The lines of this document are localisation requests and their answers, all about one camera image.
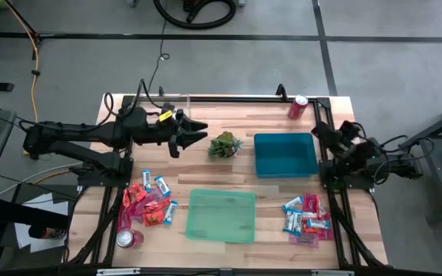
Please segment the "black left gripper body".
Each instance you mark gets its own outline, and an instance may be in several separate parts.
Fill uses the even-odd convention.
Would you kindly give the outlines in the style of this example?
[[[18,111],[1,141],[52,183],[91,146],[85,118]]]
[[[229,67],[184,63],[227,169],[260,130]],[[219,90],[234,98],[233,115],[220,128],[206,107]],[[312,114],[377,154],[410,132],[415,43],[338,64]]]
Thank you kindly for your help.
[[[155,143],[161,145],[167,143],[170,156],[178,158],[180,152],[177,147],[180,145],[177,140],[180,138],[181,121],[184,118],[184,112],[179,109],[177,112],[168,110],[166,113],[147,112],[140,109],[143,121],[140,125],[140,145]],[[157,115],[156,123],[148,123],[147,117]]]

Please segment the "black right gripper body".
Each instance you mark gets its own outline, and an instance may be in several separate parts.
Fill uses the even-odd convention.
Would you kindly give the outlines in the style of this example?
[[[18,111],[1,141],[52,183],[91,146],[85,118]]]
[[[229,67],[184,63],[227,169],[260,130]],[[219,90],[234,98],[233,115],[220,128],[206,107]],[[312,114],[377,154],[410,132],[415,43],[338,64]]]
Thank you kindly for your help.
[[[330,145],[328,146],[328,149],[332,153],[333,157],[346,159],[354,150],[354,144],[352,142],[353,139],[353,133],[332,130],[330,132]]]

